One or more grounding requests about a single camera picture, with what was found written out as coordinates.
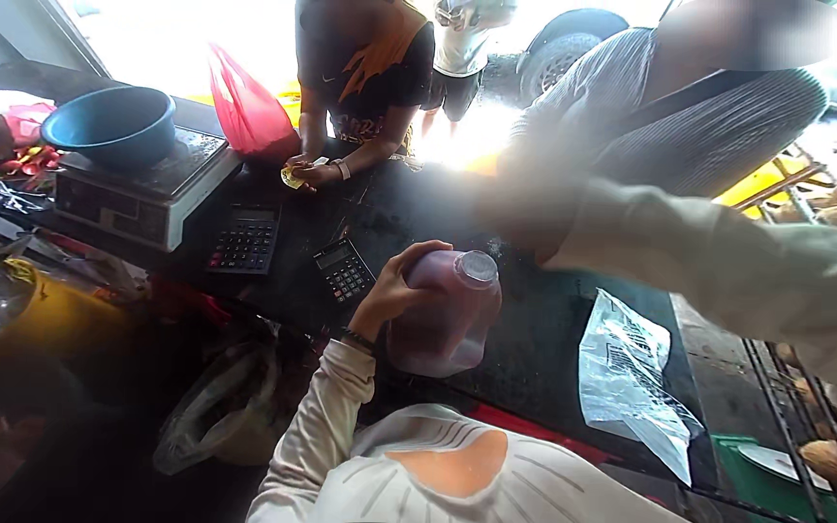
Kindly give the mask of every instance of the black calculator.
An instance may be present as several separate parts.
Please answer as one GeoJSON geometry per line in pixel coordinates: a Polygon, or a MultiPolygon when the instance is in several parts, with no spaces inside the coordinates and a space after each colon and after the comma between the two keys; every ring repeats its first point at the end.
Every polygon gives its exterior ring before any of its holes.
{"type": "Polygon", "coordinates": [[[266,275],[279,225],[279,207],[233,205],[205,269],[211,273],[266,275]]]}
{"type": "Polygon", "coordinates": [[[312,257],[338,303],[357,303],[377,283],[348,238],[322,248],[312,257]]]}

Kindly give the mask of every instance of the shorts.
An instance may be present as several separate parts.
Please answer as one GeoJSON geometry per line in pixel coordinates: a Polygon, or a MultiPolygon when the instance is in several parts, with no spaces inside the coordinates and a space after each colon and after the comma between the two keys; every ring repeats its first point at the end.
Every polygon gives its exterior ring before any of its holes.
{"type": "Polygon", "coordinates": [[[422,111],[432,111],[442,105],[448,120],[459,122],[470,109],[476,93],[480,91],[482,71],[469,77],[456,78],[432,71],[432,94],[428,102],[421,106],[422,111]]]}

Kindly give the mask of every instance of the white shirt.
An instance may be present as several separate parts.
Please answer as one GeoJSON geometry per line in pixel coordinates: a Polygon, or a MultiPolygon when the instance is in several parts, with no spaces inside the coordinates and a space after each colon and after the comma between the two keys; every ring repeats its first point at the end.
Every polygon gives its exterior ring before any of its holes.
{"type": "Polygon", "coordinates": [[[483,49],[492,29],[466,27],[455,31],[451,27],[434,26],[434,68],[438,73],[455,78],[466,78],[482,71],[489,58],[483,49]]]}
{"type": "MultiPolygon", "coordinates": [[[[837,406],[837,228],[762,225],[702,198],[584,180],[577,218],[546,266],[585,267],[680,292],[711,321],[786,341],[832,385],[837,406]]],[[[339,521],[682,521],[568,450],[506,434],[505,462],[469,497],[426,488],[397,450],[459,451],[500,431],[445,408],[415,406],[355,436],[376,361],[338,341],[273,453],[251,523],[339,521]]]]}

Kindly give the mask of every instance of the paper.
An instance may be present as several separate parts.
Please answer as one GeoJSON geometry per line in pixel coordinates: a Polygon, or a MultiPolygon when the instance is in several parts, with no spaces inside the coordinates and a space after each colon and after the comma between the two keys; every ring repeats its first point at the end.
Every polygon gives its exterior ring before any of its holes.
{"type": "MultiPolygon", "coordinates": [[[[326,163],[328,163],[328,158],[325,158],[324,156],[312,162],[314,166],[323,166],[326,163]]],[[[284,184],[292,187],[293,189],[298,189],[302,186],[302,184],[305,184],[305,181],[293,176],[293,170],[295,168],[296,166],[289,166],[287,168],[283,168],[283,170],[280,171],[280,177],[283,178],[284,184]]]]}
{"type": "Polygon", "coordinates": [[[670,333],[602,289],[579,347],[580,409],[587,426],[641,441],[691,485],[686,455],[702,424],[664,392],[670,333]]]}

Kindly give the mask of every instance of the hand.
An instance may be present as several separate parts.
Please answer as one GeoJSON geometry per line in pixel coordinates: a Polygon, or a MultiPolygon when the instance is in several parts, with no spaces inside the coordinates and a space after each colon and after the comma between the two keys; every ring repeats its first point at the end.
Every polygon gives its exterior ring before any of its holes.
{"type": "Polygon", "coordinates": [[[546,262],[561,247],[580,208],[583,180],[496,178],[482,188],[475,213],[483,226],[546,262]]]}
{"type": "Polygon", "coordinates": [[[302,184],[299,189],[310,193],[314,193],[316,191],[315,187],[325,182],[344,179],[341,168],[330,165],[313,166],[312,164],[306,164],[298,166],[293,170],[293,176],[305,181],[305,184],[302,184]]]}
{"type": "Polygon", "coordinates": [[[311,154],[296,154],[295,156],[286,160],[286,163],[283,165],[283,167],[291,168],[297,165],[311,165],[313,161],[315,161],[315,158],[313,158],[311,154]]]}
{"type": "Polygon", "coordinates": [[[451,29],[454,31],[460,32],[464,30],[464,27],[467,25],[467,11],[463,6],[455,7],[451,11],[450,22],[451,29]]]}
{"type": "Polygon", "coordinates": [[[415,243],[402,253],[386,262],[377,278],[377,285],[357,307],[354,318],[348,325],[350,330],[363,336],[368,341],[376,341],[379,328],[386,321],[401,315],[412,305],[433,303],[440,300],[442,294],[425,289],[410,289],[405,284],[403,272],[408,270],[419,258],[433,250],[453,250],[454,246],[440,240],[415,243]]]}

